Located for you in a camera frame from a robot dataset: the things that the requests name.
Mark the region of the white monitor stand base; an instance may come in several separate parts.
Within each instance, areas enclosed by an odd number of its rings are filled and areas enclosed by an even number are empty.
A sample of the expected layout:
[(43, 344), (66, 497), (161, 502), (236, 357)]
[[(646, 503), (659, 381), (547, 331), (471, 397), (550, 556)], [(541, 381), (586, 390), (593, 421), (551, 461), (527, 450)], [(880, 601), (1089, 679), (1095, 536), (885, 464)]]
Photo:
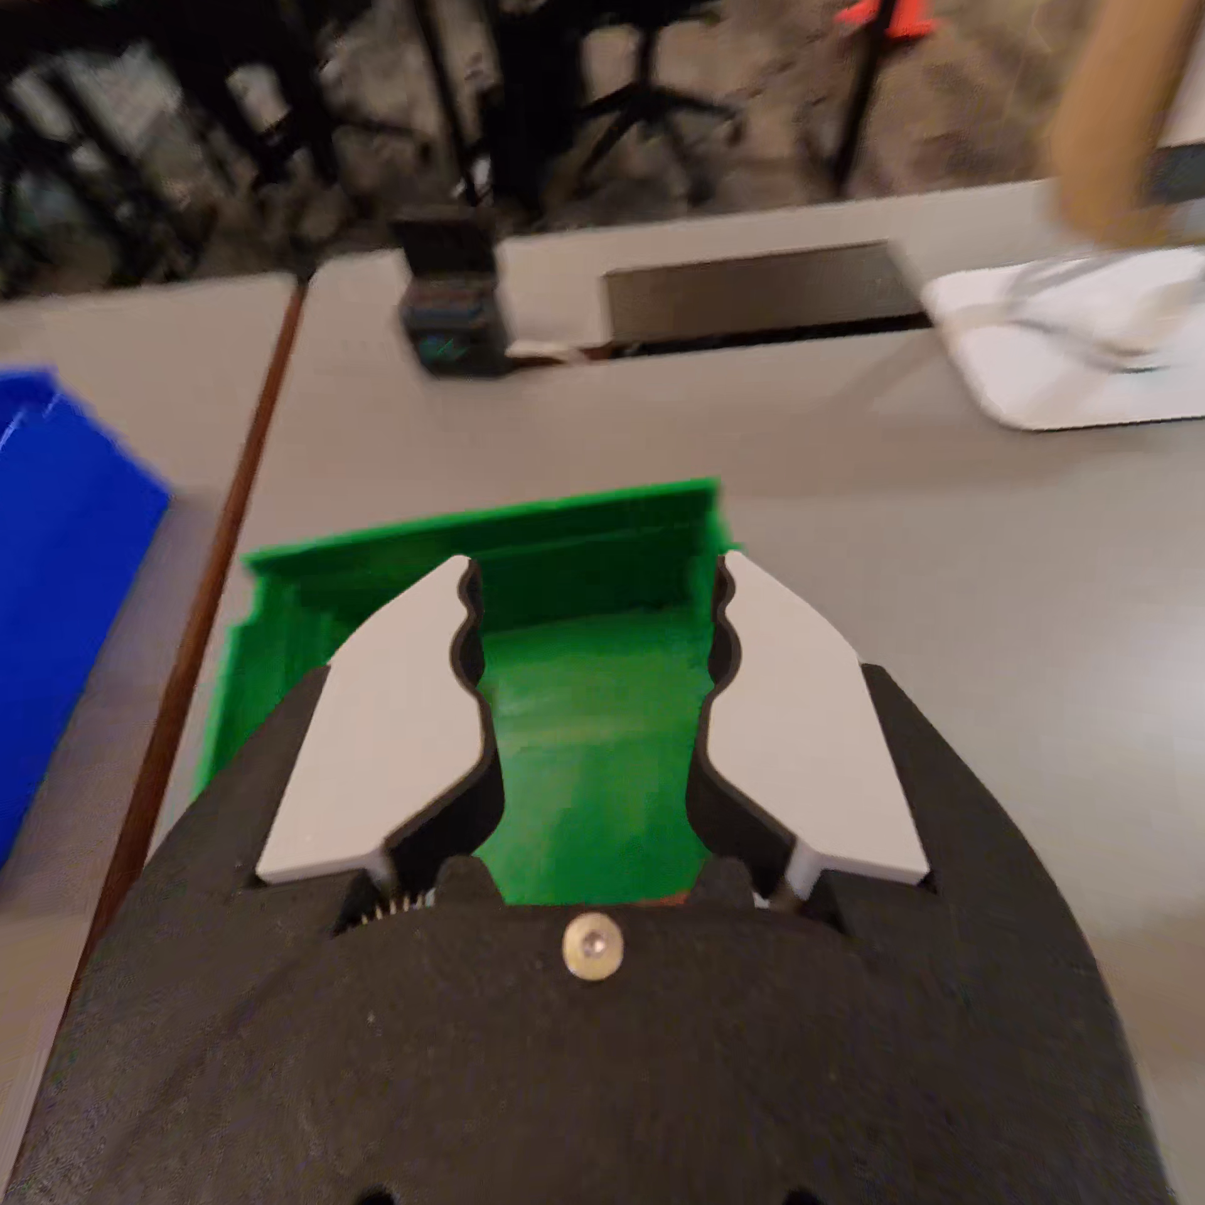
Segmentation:
[(1020, 431), (1204, 416), (1202, 246), (1075, 248), (943, 275), (927, 314), (983, 413)]

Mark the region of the blue plastic bin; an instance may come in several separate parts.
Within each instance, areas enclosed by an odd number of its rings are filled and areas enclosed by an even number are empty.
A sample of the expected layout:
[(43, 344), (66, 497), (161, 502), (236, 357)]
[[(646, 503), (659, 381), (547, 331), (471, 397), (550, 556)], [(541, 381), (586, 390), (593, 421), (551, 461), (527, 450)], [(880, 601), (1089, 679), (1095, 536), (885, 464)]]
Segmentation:
[(43, 367), (2, 372), (2, 860), (171, 503)]

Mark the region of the black office chair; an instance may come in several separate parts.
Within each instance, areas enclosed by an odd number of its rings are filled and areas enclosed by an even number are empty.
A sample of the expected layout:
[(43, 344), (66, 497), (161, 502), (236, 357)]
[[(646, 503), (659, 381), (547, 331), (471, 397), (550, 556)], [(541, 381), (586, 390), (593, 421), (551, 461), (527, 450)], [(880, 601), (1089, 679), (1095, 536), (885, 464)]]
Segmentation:
[[(745, 134), (742, 107), (686, 93), (657, 81), (662, 35), (676, 24), (715, 24), (720, 2), (705, 1), (548, 1), (523, 10), (484, 2), (501, 71), (502, 97), (491, 136), (492, 180), (508, 197), (543, 210), (543, 190), (558, 156), (578, 130), (601, 116), (610, 126), (583, 159), (574, 190), (589, 190), (611, 150), (634, 129), (656, 133), (685, 176), (687, 203), (715, 193), (715, 182), (689, 147), (676, 116), (710, 117), (728, 129), (732, 143)], [(586, 97), (584, 43), (601, 28), (627, 27), (637, 35), (632, 77), (610, 93)]]

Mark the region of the small black charger box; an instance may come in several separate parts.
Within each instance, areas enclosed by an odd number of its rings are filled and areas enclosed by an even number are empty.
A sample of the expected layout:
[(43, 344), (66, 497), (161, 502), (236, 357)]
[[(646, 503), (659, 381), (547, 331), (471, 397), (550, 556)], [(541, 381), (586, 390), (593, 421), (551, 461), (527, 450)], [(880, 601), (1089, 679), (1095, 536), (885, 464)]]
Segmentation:
[(389, 222), (408, 281), (401, 329), (434, 378), (497, 380), (511, 371), (494, 229), (471, 206), (421, 206)]

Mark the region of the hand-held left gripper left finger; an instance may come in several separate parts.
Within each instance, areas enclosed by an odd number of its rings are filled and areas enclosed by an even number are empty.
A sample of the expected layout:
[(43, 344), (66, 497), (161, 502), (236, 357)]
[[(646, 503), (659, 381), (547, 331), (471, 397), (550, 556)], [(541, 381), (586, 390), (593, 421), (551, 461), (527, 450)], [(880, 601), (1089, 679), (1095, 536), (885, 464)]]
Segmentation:
[(435, 889), (505, 807), (481, 691), (479, 565), (452, 555), (363, 621), (326, 677), (257, 862), (264, 883), (365, 872), (388, 896)]

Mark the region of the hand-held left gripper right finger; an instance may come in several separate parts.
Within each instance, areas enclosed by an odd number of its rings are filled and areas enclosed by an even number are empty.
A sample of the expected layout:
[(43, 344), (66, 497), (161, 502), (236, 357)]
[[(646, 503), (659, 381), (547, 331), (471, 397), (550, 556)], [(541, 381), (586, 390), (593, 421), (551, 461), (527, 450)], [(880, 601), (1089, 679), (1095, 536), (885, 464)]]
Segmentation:
[(824, 873), (906, 886), (930, 859), (852, 644), (745, 552), (718, 556), (713, 641), (686, 786), (709, 853), (765, 900)]

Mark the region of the green plastic bin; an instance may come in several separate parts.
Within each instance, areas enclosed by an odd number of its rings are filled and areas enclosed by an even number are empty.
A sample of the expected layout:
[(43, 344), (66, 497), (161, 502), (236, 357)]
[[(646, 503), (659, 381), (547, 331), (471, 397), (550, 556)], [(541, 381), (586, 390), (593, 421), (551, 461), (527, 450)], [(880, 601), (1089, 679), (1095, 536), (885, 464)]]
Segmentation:
[(484, 578), (505, 814), (478, 852), (520, 906), (663, 899), (708, 853), (685, 794), (712, 677), (720, 483), (695, 477), (378, 525), (244, 556), (200, 793), (300, 677), (454, 553)]

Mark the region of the instruction sheet on stand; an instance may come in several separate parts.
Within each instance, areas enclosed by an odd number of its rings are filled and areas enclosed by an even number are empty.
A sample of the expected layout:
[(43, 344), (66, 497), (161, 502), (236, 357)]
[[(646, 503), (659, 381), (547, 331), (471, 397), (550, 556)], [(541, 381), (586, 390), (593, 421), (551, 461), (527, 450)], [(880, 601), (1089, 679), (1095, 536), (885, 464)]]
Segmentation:
[(1177, 206), (1152, 200), (1151, 157), (1202, 21), (1197, 1), (1106, 1), (1049, 129), (1060, 222), (1111, 249), (1172, 246)]

